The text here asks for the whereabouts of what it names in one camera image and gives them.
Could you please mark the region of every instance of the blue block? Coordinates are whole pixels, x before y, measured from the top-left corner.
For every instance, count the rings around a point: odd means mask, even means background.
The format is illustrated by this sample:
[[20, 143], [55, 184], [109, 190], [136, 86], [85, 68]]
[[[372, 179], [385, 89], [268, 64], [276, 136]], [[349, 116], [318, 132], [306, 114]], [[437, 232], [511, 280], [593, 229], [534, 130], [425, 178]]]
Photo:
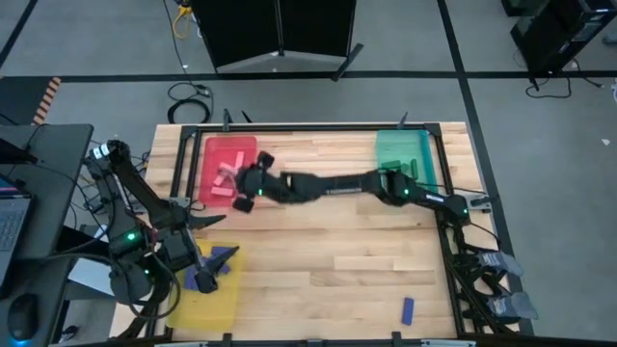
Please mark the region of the blue block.
[[408, 326], [412, 325], [412, 320], [414, 318], [414, 299], [405, 298], [403, 302], [403, 319], [402, 323]]

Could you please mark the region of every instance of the laptop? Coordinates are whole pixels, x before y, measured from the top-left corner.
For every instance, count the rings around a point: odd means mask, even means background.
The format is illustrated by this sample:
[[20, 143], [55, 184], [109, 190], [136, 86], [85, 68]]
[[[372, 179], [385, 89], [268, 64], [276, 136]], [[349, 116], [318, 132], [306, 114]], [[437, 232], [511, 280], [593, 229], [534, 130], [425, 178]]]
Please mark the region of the laptop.
[[0, 287], [5, 287], [9, 265], [32, 200], [33, 196], [0, 174]]

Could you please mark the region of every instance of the pink block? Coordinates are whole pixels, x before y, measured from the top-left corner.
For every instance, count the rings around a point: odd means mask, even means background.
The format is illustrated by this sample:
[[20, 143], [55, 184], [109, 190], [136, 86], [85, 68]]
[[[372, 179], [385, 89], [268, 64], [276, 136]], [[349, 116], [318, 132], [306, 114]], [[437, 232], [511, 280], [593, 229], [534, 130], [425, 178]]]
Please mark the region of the pink block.
[[210, 193], [222, 197], [233, 197], [233, 189], [229, 188], [212, 187]]
[[226, 172], [226, 174], [233, 174], [233, 175], [238, 174], [238, 171], [232, 165], [228, 163], [221, 163], [219, 165], [219, 169]]
[[244, 162], [244, 152], [239, 151], [235, 155], [235, 169], [238, 170], [242, 168], [242, 163]]
[[214, 184], [215, 186], [220, 186], [221, 184], [223, 184], [224, 180], [225, 177], [219, 174], [218, 176], [216, 176], [216, 178], [214, 178], [212, 184]]

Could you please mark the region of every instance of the computer mouse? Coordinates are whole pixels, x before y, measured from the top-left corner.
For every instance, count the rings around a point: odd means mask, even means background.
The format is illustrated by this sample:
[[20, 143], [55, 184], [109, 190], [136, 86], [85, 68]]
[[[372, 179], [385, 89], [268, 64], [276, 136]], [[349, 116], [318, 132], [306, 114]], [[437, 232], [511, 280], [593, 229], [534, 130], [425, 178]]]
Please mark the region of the computer mouse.
[[39, 324], [39, 299], [26, 293], [18, 296], [9, 307], [9, 334], [18, 341], [31, 339]]

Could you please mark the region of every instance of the purple block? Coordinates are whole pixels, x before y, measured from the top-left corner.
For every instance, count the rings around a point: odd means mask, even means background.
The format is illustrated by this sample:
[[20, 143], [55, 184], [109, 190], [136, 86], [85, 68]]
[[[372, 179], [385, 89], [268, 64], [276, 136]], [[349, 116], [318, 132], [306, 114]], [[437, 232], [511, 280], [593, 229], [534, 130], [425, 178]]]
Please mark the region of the purple block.
[[[210, 257], [216, 257], [219, 254], [222, 254], [227, 250], [229, 250], [229, 247], [212, 247], [212, 251], [211, 251], [212, 255]], [[202, 256], [201, 258], [203, 259], [203, 261], [208, 261], [207, 256]], [[221, 274], [226, 275], [230, 271], [231, 269], [229, 268], [229, 265], [224, 264], [223, 268], [221, 269]], [[196, 273], [197, 271], [195, 270], [195, 265], [191, 265], [188, 268], [186, 268], [186, 274], [184, 278], [184, 289], [199, 291], [197, 288], [197, 283], [195, 282]]]
[[405, 298], [403, 302], [403, 319], [401, 322], [405, 325], [411, 326], [414, 318], [414, 299]]

